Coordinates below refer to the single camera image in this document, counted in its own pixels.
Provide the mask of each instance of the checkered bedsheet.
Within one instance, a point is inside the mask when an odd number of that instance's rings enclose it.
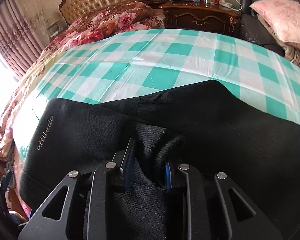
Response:
[[[54,97],[97,104],[212,79],[247,104],[300,124],[300,69],[288,60],[216,33],[153,29],[120,33],[66,52],[21,108],[14,139],[24,158]]]

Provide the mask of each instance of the floral comforter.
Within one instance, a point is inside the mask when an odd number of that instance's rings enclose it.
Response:
[[[7,163],[6,170],[15,174],[14,186],[18,194],[22,163],[14,147],[13,123],[23,102],[37,86],[45,73],[67,49],[89,42],[100,41],[116,33],[151,28],[164,28],[162,10],[153,10],[142,2],[131,1],[91,11],[59,34],[41,53],[19,82],[0,118],[0,160]]]

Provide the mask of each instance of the wooden nightstand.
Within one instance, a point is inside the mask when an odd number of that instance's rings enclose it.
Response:
[[[237,36],[241,13],[219,5],[167,2],[160,6],[167,28],[187,29]]]

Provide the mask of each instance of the curtain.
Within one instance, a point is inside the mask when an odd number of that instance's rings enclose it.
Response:
[[[0,54],[18,80],[44,49],[33,23],[23,14],[17,0],[4,0],[0,5]]]

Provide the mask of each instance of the silver screw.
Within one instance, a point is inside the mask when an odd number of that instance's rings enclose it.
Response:
[[[186,170],[189,170],[189,165],[186,164],[186,163],[181,163],[179,165],[179,168],[182,169],[182,170],[184,170],[184,171],[186,171]]]
[[[79,172],[77,172],[77,171],[70,171],[70,172],[68,173],[68,176],[69,176],[70,178],[75,178],[76,176],[78,176],[78,174],[79,174]]]
[[[224,172],[219,172],[217,174],[218,178],[219,179],[226,179],[227,178],[227,174],[225,174]]]
[[[106,163],[106,168],[107,169],[113,169],[116,166],[114,162],[108,162]]]

